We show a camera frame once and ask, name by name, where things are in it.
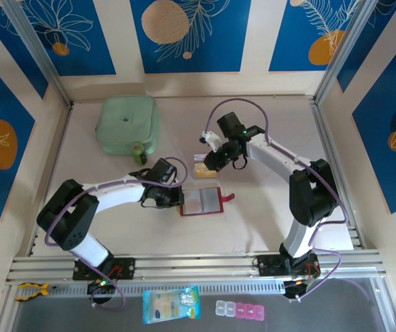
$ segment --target table surface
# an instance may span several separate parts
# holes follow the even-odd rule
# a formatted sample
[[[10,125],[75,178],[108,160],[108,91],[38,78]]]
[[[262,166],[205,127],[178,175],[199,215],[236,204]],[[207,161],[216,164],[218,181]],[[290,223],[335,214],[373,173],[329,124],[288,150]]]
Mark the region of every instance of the table surface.
[[[159,98],[160,132],[156,151],[147,166],[160,157],[176,156],[193,169],[194,154],[205,154],[199,143],[211,109],[224,98]],[[295,153],[317,160],[325,158],[321,139],[306,98],[254,97],[266,110],[270,136]],[[49,194],[63,181],[101,183],[122,178],[140,169],[131,156],[108,156],[95,138],[101,103],[75,104],[57,160]],[[246,126],[264,127],[263,115],[244,102],[229,102],[215,114],[211,130],[220,133],[216,120],[236,112]],[[179,165],[179,178],[183,170]],[[143,209],[125,204],[95,216],[91,233],[116,255],[224,254],[229,252],[277,251],[287,236],[293,216],[289,210],[289,186],[275,172],[251,160],[244,170],[227,167],[216,179],[189,177],[184,189],[219,186],[235,199],[224,204],[224,213],[181,217],[175,208]],[[341,219],[337,209],[330,217]],[[351,250],[346,226],[326,226],[316,238],[318,248]],[[69,255],[44,244],[40,229],[33,249],[35,256]]]

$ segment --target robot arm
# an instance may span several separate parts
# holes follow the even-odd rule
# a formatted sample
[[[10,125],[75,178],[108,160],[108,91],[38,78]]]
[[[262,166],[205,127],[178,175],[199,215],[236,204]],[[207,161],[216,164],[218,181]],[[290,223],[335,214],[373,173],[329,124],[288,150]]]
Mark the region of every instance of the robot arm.
[[[200,141],[206,144],[207,138],[211,138],[213,144],[213,150],[204,161],[208,169],[218,172],[230,162],[235,169],[244,169],[248,162],[247,158],[250,158],[265,164],[289,184],[289,206],[294,216],[291,230],[280,246],[278,257],[272,257],[273,255],[258,257],[260,275],[302,276],[310,274],[313,282],[319,274],[317,275],[314,270],[307,270],[308,264],[313,266],[318,263],[316,255],[312,252],[310,240],[316,226],[331,215],[337,207],[337,202],[327,188],[307,169],[299,165],[297,160],[310,165],[336,191],[329,164],[322,159],[311,162],[309,159],[294,154],[271,138],[267,142],[263,129],[257,126],[247,129],[233,112],[220,118],[217,123],[228,141],[223,144],[216,134],[202,133]],[[235,162],[240,157],[243,157],[245,164],[237,168]],[[306,291],[309,284],[303,286],[302,293]]]
[[[139,183],[167,183],[176,174],[176,167],[161,158],[152,169],[133,172],[109,183],[81,185],[74,180],[64,181],[39,213],[37,224],[48,231],[62,209],[77,195],[86,192],[75,202],[72,210],[65,212],[57,222],[51,238],[61,249],[107,272],[115,265],[114,256],[89,232],[95,214],[126,203],[141,202],[144,207],[143,203],[147,199],[154,199],[157,208],[182,205],[184,196],[181,186]]]

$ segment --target mesh vent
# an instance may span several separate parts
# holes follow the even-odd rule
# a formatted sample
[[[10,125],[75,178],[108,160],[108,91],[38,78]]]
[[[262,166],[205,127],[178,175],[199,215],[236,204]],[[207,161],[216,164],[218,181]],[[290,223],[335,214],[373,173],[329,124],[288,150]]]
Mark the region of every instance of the mesh vent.
[[[200,295],[234,295],[234,294],[283,294],[285,292],[282,281],[268,280],[258,282],[202,282],[202,283],[175,283],[175,284],[132,284],[120,286],[127,297],[138,297],[144,291],[168,291],[171,289],[181,289],[189,286],[198,286]],[[24,288],[20,290],[19,296],[29,296],[36,292],[34,288]],[[84,297],[87,296],[86,284],[70,285],[67,288],[51,290],[49,297]]]

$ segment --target snack packet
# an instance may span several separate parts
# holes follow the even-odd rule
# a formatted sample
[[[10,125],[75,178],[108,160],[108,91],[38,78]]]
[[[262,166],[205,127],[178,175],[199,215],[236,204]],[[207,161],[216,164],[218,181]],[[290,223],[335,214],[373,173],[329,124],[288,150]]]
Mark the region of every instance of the snack packet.
[[[152,324],[189,317],[201,318],[198,287],[146,290],[143,293],[143,323]]]

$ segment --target purple cable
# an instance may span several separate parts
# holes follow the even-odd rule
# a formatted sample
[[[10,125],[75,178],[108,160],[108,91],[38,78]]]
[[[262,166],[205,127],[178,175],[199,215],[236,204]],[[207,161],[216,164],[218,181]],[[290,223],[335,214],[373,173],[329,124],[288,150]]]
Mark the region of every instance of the purple cable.
[[[275,143],[270,142],[269,141],[269,118],[267,117],[267,113],[266,111],[256,102],[253,102],[249,99],[246,98],[240,98],[240,97],[235,97],[235,98],[229,98],[226,100],[223,100],[222,102],[220,102],[219,104],[217,104],[217,106],[215,106],[213,108],[213,110],[210,112],[209,118],[207,120],[207,124],[206,124],[206,128],[204,129],[204,132],[207,133],[209,130],[209,126],[210,126],[210,121],[212,119],[212,116],[214,114],[214,112],[223,104],[226,104],[227,102],[232,102],[235,100],[239,100],[242,102],[248,102],[249,104],[252,104],[253,106],[255,106],[256,108],[258,108],[261,113],[264,116],[264,120],[265,120],[265,140],[267,142],[267,144],[271,147],[273,147],[274,149],[278,150],[281,154],[284,154],[286,157],[288,157],[289,159],[293,160],[295,163],[297,163],[298,165],[300,165],[301,167],[304,167],[307,171],[309,171],[311,174],[313,174],[328,190],[328,192],[334,197],[334,199],[336,200],[336,202],[338,202],[338,205],[340,206],[341,210],[343,211],[344,214],[344,220],[341,221],[325,221],[323,223],[319,223],[316,226],[316,229],[314,231],[314,233],[312,234],[310,240],[309,240],[309,246],[311,246],[315,240],[316,235],[318,234],[319,230],[321,227],[323,227],[324,225],[342,225],[342,224],[346,224],[349,221],[349,214],[348,211],[345,208],[345,205],[343,203],[343,201],[339,198],[338,194],[335,192],[335,190],[329,185],[329,183],[327,183],[327,181],[320,175],[318,174],[318,172],[314,171],[309,165],[306,165],[305,163],[303,163],[301,160],[299,160],[296,156],[294,156],[293,154],[289,153],[288,151],[284,150],[283,148],[279,147],[278,145],[276,145]],[[332,254],[332,255],[336,255],[339,260],[338,263],[335,265],[335,267],[325,276],[325,278],[323,280],[321,280],[317,285],[315,285],[312,289],[310,289],[307,293],[305,293],[304,295],[302,295],[301,297],[299,297],[299,300],[301,300],[302,298],[308,296],[311,292],[313,292],[314,290],[316,290],[319,286],[321,286],[325,281],[327,281],[327,279],[336,271],[338,270],[339,266],[341,265],[342,262],[342,256],[339,252],[336,251],[332,251],[332,250],[326,250],[326,249],[320,249],[320,248],[315,248],[313,247],[313,250],[315,251],[319,251],[319,252],[324,252],[327,254]]]
[[[175,184],[171,184],[171,185],[167,185],[165,183],[157,183],[157,182],[152,182],[152,181],[146,181],[146,180],[128,180],[128,181],[124,181],[124,180],[119,180],[119,181],[112,181],[112,182],[108,182],[108,183],[103,183],[102,185],[98,185],[98,186],[93,186],[89,189],[84,190],[83,192],[79,193],[77,196],[75,196],[73,199],[71,199],[70,202],[68,202],[66,204],[66,206],[64,206],[62,208],[62,210],[60,211],[60,213],[55,217],[55,220],[52,222],[52,224],[50,225],[50,227],[48,228],[47,232],[46,232],[46,236],[44,237],[44,243],[49,246],[49,247],[58,247],[58,245],[56,243],[52,243],[49,241],[51,234],[53,232],[53,230],[55,229],[56,225],[60,222],[61,218],[64,216],[64,214],[69,210],[69,208],[71,206],[73,206],[78,199],[80,199],[81,197],[83,197],[85,194],[89,194],[91,192],[96,192],[98,190],[101,189],[105,189],[105,188],[109,188],[109,187],[115,187],[117,185],[126,185],[128,183],[140,183],[140,184],[148,184],[148,185],[158,185],[159,187],[166,187],[166,188],[175,188],[175,187],[179,187],[180,185],[183,185],[188,177],[188,170],[187,170],[187,166],[186,164],[179,158],[176,157],[167,157],[164,158],[165,160],[176,160],[178,161],[183,167],[184,167],[184,178],[182,181],[175,183]],[[120,310],[124,307],[125,305],[125,295],[124,292],[118,287],[118,284],[116,282],[114,282],[112,279],[110,279],[108,276],[106,276],[104,273],[102,273],[101,271],[99,271],[95,266],[92,266],[91,264],[89,264],[87,261],[85,261],[84,259],[82,259],[81,257],[77,257],[85,266],[87,266],[88,268],[90,268],[93,272],[97,273],[98,275],[100,275],[102,278],[106,279],[113,287],[116,288],[116,290],[120,293],[122,299],[123,299],[123,303],[116,308],[107,308],[105,306],[97,306],[96,304],[93,303],[93,295],[94,292],[91,294],[91,301],[92,304],[95,308],[101,308],[103,310],[108,310],[108,311],[117,311]]]
[[[377,325],[377,331],[378,332],[382,332],[385,331],[386,329],[384,328],[383,324],[381,323],[381,320],[379,319],[379,310],[378,310],[378,306],[375,305],[373,303],[373,301],[371,300],[368,292],[366,292],[366,290],[364,289],[364,287],[360,284],[358,284],[355,280],[353,279],[342,279],[345,282],[348,282],[349,284],[354,285],[355,287],[357,287],[364,295],[364,297],[370,302],[370,304],[372,305],[372,314],[373,314],[373,319],[375,321],[375,324]]]

